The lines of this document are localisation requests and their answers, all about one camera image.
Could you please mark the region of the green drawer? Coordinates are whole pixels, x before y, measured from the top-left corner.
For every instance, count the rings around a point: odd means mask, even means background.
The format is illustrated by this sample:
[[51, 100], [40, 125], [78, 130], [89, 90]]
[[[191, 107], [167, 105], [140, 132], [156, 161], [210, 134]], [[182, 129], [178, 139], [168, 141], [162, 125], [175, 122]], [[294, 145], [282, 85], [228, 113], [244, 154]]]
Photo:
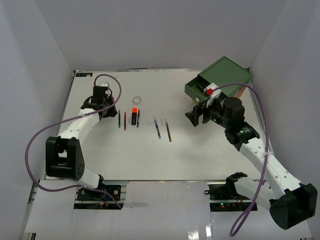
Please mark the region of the green drawer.
[[197, 75], [194, 79], [190, 80], [188, 83], [184, 85], [184, 92], [197, 103], [201, 103], [203, 101], [207, 101], [209, 98], [204, 93], [197, 89], [196, 85], [202, 85], [203, 87], [207, 87], [211, 83], [205, 80], [203, 77]]

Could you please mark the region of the orange cap black highlighter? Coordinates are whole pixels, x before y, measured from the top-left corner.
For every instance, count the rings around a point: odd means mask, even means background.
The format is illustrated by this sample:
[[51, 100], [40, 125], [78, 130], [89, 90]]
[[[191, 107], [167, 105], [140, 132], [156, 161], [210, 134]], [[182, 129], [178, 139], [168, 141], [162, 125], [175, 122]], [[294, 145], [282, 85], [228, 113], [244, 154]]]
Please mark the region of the orange cap black highlighter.
[[138, 117], [138, 109], [136, 107], [133, 107], [131, 112], [131, 125], [134, 126], [137, 124], [137, 117]]

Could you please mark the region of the purple pen refill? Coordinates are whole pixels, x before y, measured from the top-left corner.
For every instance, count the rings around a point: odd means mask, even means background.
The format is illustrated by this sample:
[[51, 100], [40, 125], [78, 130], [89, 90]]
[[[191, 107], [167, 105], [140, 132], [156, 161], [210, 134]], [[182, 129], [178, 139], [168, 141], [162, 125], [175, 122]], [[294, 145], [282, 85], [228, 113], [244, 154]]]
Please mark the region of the purple pen refill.
[[138, 112], [137, 112], [137, 121], [136, 121], [136, 127], [138, 128], [139, 127], [139, 124], [140, 124], [140, 109], [138, 109]]

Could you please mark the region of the blue cap black highlighter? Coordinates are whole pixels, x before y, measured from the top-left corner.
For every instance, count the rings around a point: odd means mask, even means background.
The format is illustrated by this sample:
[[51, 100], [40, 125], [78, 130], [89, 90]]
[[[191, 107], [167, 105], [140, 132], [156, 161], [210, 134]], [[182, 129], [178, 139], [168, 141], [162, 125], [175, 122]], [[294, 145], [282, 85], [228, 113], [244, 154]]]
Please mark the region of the blue cap black highlighter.
[[205, 90], [205, 87], [203, 87], [202, 85], [200, 85], [200, 84], [197, 84], [196, 85], [196, 88], [198, 89], [198, 90], [200, 90], [201, 92], [205, 92], [206, 90]]

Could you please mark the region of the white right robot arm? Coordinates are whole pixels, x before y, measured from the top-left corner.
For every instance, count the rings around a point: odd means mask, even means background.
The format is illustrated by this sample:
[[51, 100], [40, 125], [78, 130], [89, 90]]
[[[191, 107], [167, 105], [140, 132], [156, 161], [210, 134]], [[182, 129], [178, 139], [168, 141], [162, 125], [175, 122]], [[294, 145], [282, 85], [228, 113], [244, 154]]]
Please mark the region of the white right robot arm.
[[260, 186], [256, 202], [269, 211], [274, 222], [287, 230], [316, 213], [317, 189], [311, 184], [303, 184], [290, 174], [276, 159], [266, 152], [264, 140], [245, 121], [245, 108], [236, 97], [228, 97], [223, 104], [215, 99], [209, 107], [202, 102], [186, 112], [185, 116], [193, 126], [209, 121], [224, 128], [226, 139], [238, 152], [245, 156], [262, 174], [269, 187]]

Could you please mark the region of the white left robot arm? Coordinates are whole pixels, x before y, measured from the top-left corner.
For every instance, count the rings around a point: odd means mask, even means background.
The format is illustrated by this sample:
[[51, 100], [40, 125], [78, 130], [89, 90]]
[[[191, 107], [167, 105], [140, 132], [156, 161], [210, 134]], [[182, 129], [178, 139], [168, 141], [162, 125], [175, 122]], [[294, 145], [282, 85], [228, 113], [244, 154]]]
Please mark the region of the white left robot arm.
[[79, 119], [56, 137], [45, 143], [45, 172], [49, 177], [67, 179], [87, 187], [88, 193], [99, 200], [105, 196], [102, 177], [90, 171], [82, 152], [86, 136], [103, 118], [115, 117], [117, 110], [109, 84], [104, 82], [93, 87], [93, 95], [80, 107]]

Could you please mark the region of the green pen refill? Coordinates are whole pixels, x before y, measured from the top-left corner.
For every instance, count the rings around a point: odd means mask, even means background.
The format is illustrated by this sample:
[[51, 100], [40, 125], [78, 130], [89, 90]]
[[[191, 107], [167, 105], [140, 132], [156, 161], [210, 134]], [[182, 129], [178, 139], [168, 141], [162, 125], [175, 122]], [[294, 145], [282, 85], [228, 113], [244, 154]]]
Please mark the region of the green pen refill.
[[121, 111], [118, 110], [118, 128], [121, 128]]

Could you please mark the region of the red pen refill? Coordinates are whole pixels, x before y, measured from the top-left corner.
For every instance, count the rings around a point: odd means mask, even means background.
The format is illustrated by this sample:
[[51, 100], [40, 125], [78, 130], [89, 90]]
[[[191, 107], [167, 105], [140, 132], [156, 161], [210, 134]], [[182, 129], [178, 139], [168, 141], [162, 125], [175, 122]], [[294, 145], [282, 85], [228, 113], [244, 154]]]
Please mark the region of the red pen refill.
[[123, 129], [126, 131], [127, 130], [127, 113], [124, 112], [124, 120], [123, 120]]

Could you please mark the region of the black pen refill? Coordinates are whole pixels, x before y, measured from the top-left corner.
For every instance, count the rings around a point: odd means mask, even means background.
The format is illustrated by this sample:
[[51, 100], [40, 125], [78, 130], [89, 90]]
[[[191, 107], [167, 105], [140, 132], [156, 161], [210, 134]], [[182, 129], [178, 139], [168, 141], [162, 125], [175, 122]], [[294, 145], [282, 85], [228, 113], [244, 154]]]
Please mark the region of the black pen refill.
[[169, 124], [167, 121], [165, 122], [165, 126], [166, 126], [166, 130], [167, 130], [169, 142], [172, 142], [171, 132], [170, 132]]

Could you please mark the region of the small clear tape roll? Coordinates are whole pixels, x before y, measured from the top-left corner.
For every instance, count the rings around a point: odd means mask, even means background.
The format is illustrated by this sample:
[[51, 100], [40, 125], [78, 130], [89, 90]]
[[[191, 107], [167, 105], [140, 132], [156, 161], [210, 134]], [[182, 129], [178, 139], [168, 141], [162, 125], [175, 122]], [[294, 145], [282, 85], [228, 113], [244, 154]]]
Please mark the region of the small clear tape roll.
[[140, 105], [142, 103], [142, 98], [140, 96], [134, 96], [132, 98], [132, 102], [134, 105]]

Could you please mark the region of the blue pen refill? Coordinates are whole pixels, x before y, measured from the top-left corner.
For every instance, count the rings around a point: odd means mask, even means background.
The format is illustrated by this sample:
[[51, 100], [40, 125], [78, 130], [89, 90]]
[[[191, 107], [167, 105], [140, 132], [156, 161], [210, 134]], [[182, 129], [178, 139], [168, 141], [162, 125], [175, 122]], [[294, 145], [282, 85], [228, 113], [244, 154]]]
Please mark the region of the blue pen refill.
[[155, 129], [156, 129], [156, 132], [157, 132], [157, 136], [158, 136], [159, 139], [161, 139], [161, 133], [160, 133], [160, 129], [159, 129], [159, 126], [158, 126], [158, 123], [157, 123], [156, 119], [154, 120], [154, 125], [155, 125]]

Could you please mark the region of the green drawer cabinet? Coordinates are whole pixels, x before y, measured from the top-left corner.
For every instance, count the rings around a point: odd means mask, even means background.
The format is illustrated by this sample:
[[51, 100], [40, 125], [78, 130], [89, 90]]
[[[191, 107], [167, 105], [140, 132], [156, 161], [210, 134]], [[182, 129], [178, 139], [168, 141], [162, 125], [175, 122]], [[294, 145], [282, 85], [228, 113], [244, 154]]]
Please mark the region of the green drawer cabinet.
[[228, 57], [223, 56], [196, 76], [201, 76], [208, 82], [215, 83], [220, 87], [231, 83], [248, 84], [253, 74]]

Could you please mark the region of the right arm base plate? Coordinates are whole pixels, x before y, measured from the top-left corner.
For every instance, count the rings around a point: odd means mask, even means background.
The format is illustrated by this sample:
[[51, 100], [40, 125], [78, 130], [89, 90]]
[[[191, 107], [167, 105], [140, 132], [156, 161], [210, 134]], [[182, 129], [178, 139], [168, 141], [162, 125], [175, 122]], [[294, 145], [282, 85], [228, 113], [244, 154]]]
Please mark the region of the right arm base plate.
[[209, 197], [209, 207], [212, 213], [244, 212], [252, 202], [242, 195], [231, 196], [223, 181], [209, 182], [204, 194]]

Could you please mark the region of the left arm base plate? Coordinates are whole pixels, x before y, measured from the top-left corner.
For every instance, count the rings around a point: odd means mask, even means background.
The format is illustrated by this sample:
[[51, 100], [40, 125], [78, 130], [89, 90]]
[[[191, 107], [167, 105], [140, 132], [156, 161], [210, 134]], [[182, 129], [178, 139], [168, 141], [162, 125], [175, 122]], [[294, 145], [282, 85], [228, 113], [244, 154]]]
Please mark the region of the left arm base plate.
[[107, 184], [102, 188], [103, 192], [90, 191], [85, 188], [79, 188], [76, 192], [73, 208], [75, 210], [120, 210], [125, 201], [125, 189], [119, 184]]

